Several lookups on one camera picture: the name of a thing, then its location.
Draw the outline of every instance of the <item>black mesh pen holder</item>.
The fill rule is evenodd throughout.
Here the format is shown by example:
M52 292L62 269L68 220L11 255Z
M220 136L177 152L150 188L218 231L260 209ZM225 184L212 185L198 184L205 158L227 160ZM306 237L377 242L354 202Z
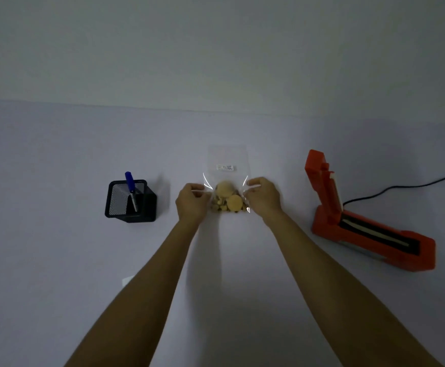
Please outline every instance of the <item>black mesh pen holder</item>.
M115 180L109 184L105 216L125 222L154 222L157 218L157 196L148 187L146 180L135 180L135 199L138 212L134 210L126 180Z

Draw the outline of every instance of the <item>person's left arm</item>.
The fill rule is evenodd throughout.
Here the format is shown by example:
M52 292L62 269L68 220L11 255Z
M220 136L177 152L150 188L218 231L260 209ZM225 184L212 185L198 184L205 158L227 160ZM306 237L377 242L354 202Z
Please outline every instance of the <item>person's left arm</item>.
M200 184L187 184L180 191L176 201L179 221L102 313L65 367L149 366L190 242L207 212L210 193L201 192L203 189Z

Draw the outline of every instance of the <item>red heat sealer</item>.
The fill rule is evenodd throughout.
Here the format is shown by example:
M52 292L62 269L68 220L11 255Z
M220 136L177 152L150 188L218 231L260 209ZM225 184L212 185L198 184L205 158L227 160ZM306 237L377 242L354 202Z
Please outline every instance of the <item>red heat sealer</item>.
M433 239L409 230L397 230L343 210L335 173L329 171L324 153L311 149L305 172L321 200L312 224L314 234L351 246L407 271L435 268Z

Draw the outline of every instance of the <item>clear plastic bag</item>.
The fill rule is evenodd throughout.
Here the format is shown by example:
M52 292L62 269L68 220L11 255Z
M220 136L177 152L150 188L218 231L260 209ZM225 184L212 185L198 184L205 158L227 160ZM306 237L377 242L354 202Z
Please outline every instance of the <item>clear plastic bag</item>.
M246 181L251 178L246 146L209 146L207 170L203 176L205 186L214 192L211 200L214 211L249 211L243 196L248 189ZM241 197L243 205L240 209L237 197L229 199L233 195Z

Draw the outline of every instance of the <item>marker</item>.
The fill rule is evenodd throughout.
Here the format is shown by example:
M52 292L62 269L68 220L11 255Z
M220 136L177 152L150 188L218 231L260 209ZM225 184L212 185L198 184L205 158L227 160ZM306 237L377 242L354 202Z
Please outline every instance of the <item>marker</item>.
M137 203L136 203L136 185L134 184L134 179L131 173L128 171L124 174L126 176L126 181L128 182L129 193L131 194L131 201L133 201L134 211L137 212Z

